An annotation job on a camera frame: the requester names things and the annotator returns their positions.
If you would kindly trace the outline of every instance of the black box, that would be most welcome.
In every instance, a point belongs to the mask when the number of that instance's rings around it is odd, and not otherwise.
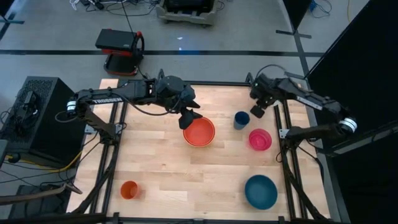
[[[52,167],[63,167],[81,151],[85,123],[79,120],[59,123],[58,112],[65,111],[74,92],[59,78],[27,77],[12,107],[15,113],[24,103],[29,91],[36,96],[39,116],[18,136],[13,129],[12,116],[8,116],[2,127],[0,139],[8,140],[7,153],[19,153],[21,159]]]

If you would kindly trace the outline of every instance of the dark blue cup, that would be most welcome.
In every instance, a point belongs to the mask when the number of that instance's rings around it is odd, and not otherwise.
[[[239,111],[235,114],[234,128],[242,130],[250,121],[250,117],[246,112]]]

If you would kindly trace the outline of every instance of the black metal frame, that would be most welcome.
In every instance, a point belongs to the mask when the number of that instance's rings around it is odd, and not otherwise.
[[[245,82],[208,82],[208,81],[186,81],[187,83],[191,85],[209,85],[209,86],[245,86],[245,87],[250,87],[251,86],[251,80],[247,78]],[[289,128],[292,124],[290,122],[290,115],[289,115],[289,108],[287,107],[287,102],[284,101],[282,102],[283,107],[284,107],[284,114],[285,114],[285,120],[286,120],[286,126]],[[276,106],[274,107],[275,109],[275,121],[277,125],[277,129],[282,129],[282,121],[280,119],[280,113],[279,113],[279,107]],[[126,111],[127,111],[127,104],[123,104],[122,112],[121,112],[121,117],[120,117],[120,123],[124,122],[125,116],[126,116]],[[114,106],[112,112],[111,112],[111,119],[110,121],[114,121],[114,117],[116,115],[116,108]],[[107,150],[108,146],[104,146],[104,152],[103,155],[108,154]],[[117,158],[118,156],[118,151],[119,151],[119,144],[115,145],[114,152],[113,152],[113,159]],[[283,167],[289,167],[288,164],[288,158],[284,153],[282,154],[282,165]],[[98,169],[98,177],[101,176],[101,170],[104,170],[105,168],[105,161],[106,161],[106,156],[101,156],[101,160],[99,163],[99,169]],[[302,181],[301,181],[301,176],[300,176],[300,169],[299,169],[299,164],[297,160],[297,155],[294,152],[292,152],[292,163],[294,166],[294,174],[296,176],[296,179],[298,180],[300,186],[302,186]],[[101,213],[107,213],[108,211],[108,205],[110,201],[110,195],[111,195],[111,189],[112,189],[112,183],[113,183],[113,175],[114,175],[114,168],[111,171],[111,175],[109,176],[108,183],[106,185],[106,190],[104,194],[104,200],[102,204],[102,210]],[[292,193],[292,186],[287,178],[287,174],[284,170],[284,179],[285,179],[285,187],[287,191],[287,206],[289,209],[289,216],[290,219],[296,218],[295,214],[295,207],[294,207],[294,198],[293,198],[293,193]],[[98,196],[95,198],[93,203],[91,204],[90,207],[90,213],[95,213],[96,207],[98,202]],[[300,211],[302,214],[302,217],[304,219],[307,219],[307,210],[304,206],[304,204],[300,201]],[[182,219],[182,218],[135,218],[135,217],[119,217],[118,213],[114,214],[114,217],[107,217],[107,222],[114,222],[114,223],[122,223],[122,222],[136,222],[136,223],[186,223],[186,222],[192,222],[193,224],[202,224],[202,223],[211,223],[211,224],[227,224],[227,223],[232,223],[232,224],[248,224],[248,223],[288,223],[284,221],[283,217],[280,217],[278,221],[253,221],[253,220],[196,220],[196,219]]]

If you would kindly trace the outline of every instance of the red bowl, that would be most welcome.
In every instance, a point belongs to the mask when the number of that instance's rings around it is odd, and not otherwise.
[[[271,135],[264,129],[255,129],[249,135],[250,146],[256,151],[265,151],[271,147]]]
[[[192,146],[205,147],[210,144],[216,133],[213,123],[207,118],[194,119],[192,124],[182,131],[185,140]]]
[[[134,181],[127,181],[120,188],[120,194],[124,199],[132,199],[138,195],[138,192],[138,184]]]

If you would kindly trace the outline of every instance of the yellow cable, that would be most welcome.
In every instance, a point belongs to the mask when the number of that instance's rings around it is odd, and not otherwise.
[[[63,172],[63,171],[65,171],[65,170],[67,170],[70,166],[72,166],[72,164],[73,164],[74,162],[76,162],[76,160],[79,158],[79,156],[81,155],[82,152],[83,152],[83,151],[80,151],[80,152],[76,155],[76,157],[75,157],[67,166],[65,166],[64,168],[61,168],[61,169],[43,169],[43,170],[46,170],[46,171],[49,171],[49,172]],[[36,164],[36,163],[34,163],[34,162],[26,161],[26,160],[23,160],[23,159],[21,159],[20,161],[21,161],[21,162],[26,162],[26,163],[28,163],[28,164],[37,165],[37,166],[39,166],[39,167],[45,167],[45,166],[41,166],[41,165],[38,165],[38,164]]]
[[[349,19],[349,0],[348,0],[348,4],[347,4],[347,19],[348,19],[348,22],[351,22],[351,19]]]

